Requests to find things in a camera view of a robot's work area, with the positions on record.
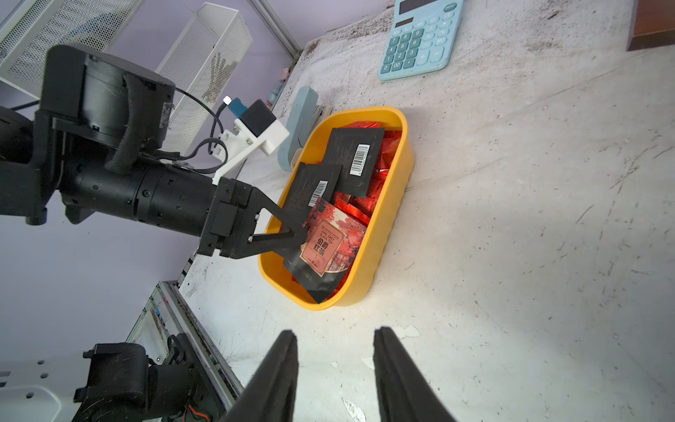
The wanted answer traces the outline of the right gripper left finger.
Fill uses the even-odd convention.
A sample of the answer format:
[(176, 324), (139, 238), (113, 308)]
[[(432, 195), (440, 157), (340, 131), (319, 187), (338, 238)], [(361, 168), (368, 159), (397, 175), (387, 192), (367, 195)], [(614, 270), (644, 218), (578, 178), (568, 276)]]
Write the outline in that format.
[(298, 372), (297, 337), (285, 330), (221, 421), (292, 421)]

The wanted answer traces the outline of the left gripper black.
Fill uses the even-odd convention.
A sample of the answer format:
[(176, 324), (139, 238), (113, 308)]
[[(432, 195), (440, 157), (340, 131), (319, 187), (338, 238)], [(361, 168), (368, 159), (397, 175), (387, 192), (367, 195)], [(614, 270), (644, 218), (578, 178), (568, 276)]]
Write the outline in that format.
[[(286, 228), (278, 233), (254, 235), (263, 210)], [(239, 260), (271, 251), (293, 250), (306, 239), (307, 230), (260, 189), (221, 178), (207, 212), (198, 253), (212, 256), (219, 251), (222, 257)]]

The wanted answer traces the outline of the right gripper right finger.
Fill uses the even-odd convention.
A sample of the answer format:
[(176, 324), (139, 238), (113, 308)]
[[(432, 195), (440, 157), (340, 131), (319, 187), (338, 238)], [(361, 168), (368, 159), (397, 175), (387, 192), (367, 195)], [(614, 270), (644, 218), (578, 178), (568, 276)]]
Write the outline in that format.
[(390, 327), (374, 334), (374, 372), (381, 421), (452, 421)]

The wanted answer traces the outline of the black barcode tea bag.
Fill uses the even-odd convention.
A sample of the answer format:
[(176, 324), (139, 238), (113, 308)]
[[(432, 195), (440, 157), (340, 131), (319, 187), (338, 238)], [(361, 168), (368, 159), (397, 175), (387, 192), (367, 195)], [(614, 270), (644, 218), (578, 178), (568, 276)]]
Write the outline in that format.
[(334, 128), (330, 133), (323, 164), (341, 165), (336, 190), (366, 198), (383, 144), (385, 128)]
[(341, 165), (299, 163), (282, 209), (297, 223), (305, 223), (320, 199), (332, 200), (341, 172)]

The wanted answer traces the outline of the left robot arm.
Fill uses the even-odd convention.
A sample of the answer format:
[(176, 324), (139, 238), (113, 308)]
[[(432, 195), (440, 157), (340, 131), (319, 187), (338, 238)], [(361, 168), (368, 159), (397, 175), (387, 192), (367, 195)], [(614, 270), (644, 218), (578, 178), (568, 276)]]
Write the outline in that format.
[(1, 111), (1, 212), (39, 226), (59, 193), (71, 223), (95, 213), (198, 237), (198, 253), (247, 258), (303, 244), (307, 231), (223, 163), (193, 169), (163, 150), (175, 84), (81, 44), (47, 52), (38, 110)]

